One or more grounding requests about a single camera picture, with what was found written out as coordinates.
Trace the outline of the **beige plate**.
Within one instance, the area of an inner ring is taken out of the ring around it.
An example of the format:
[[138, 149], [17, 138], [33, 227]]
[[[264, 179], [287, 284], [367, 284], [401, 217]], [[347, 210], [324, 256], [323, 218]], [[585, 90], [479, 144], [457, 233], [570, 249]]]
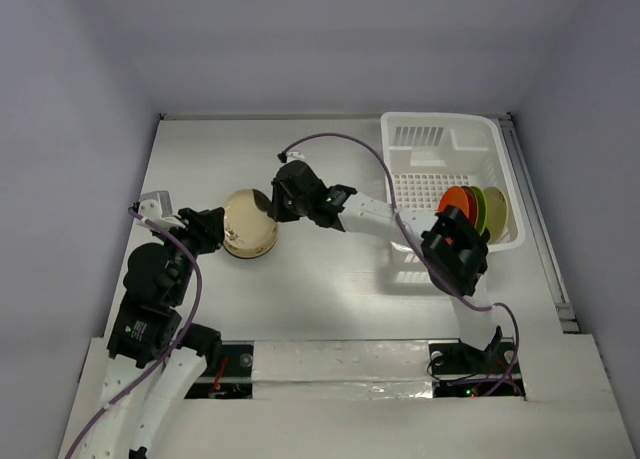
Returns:
[[231, 227], [225, 229], [223, 246], [225, 250], [271, 250], [278, 239], [276, 226], [267, 229], [235, 230]]

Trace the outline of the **tan brown plate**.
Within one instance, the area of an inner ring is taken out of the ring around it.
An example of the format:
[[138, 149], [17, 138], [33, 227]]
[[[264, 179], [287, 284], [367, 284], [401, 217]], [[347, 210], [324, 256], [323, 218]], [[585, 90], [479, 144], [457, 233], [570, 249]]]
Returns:
[[241, 189], [228, 196], [224, 204], [224, 229], [267, 229], [278, 224], [269, 216], [271, 202], [257, 189]]

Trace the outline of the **orange plate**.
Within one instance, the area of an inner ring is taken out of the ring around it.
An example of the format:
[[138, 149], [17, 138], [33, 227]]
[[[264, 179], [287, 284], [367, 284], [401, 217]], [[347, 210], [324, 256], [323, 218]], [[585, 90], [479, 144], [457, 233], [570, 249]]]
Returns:
[[460, 209], [469, 222], [475, 226], [478, 214], [477, 199], [469, 186], [451, 186], [442, 195], [438, 211], [444, 212], [449, 206]]

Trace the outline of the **lime green plate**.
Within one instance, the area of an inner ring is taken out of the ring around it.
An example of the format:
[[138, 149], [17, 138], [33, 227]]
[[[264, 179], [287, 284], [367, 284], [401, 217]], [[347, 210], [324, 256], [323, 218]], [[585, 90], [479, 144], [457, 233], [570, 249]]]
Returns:
[[487, 242], [491, 239], [491, 233], [488, 230], [488, 203], [485, 192], [477, 186], [471, 187], [476, 197], [477, 213], [475, 229], [478, 234], [483, 237]]

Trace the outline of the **cream floral plate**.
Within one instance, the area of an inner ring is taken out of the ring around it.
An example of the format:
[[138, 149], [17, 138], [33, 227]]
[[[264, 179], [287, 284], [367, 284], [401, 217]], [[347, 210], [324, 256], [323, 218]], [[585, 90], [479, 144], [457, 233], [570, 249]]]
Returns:
[[506, 195], [497, 187], [485, 188], [484, 195], [487, 210], [486, 230], [489, 232], [489, 243], [495, 244], [506, 231], [509, 205]]

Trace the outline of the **yellow patterned dark plate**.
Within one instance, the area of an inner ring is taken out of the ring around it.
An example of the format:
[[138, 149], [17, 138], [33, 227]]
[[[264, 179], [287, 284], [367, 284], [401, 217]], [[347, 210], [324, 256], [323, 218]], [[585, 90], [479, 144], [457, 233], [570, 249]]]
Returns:
[[471, 191], [473, 192], [476, 199], [476, 223], [475, 228], [479, 233], [482, 233], [486, 227], [487, 221], [487, 204], [486, 197], [484, 192], [477, 186], [471, 186]]

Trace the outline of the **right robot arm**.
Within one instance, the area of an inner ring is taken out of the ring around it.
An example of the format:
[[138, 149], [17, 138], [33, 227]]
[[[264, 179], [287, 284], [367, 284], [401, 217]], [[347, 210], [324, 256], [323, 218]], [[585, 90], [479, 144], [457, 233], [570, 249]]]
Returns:
[[284, 164], [272, 180], [272, 216], [280, 223], [306, 217], [322, 228], [411, 248], [426, 266], [431, 283], [450, 297], [462, 363], [482, 371], [496, 360], [502, 331], [484, 279], [488, 247], [460, 209], [400, 209], [349, 186], [327, 186], [307, 163], [295, 160]]

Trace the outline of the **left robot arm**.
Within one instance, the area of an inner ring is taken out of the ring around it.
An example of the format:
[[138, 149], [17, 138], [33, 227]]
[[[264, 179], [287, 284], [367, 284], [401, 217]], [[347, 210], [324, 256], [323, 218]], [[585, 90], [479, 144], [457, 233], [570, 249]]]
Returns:
[[178, 308], [191, 282], [203, 290], [197, 259], [221, 247], [224, 210], [170, 215], [147, 199], [129, 213], [157, 239], [129, 255], [97, 410], [68, 458], [155, 457], [191, 386], [222, 361], [220, 332], [195, 323], [193, 313], [182, 317]]

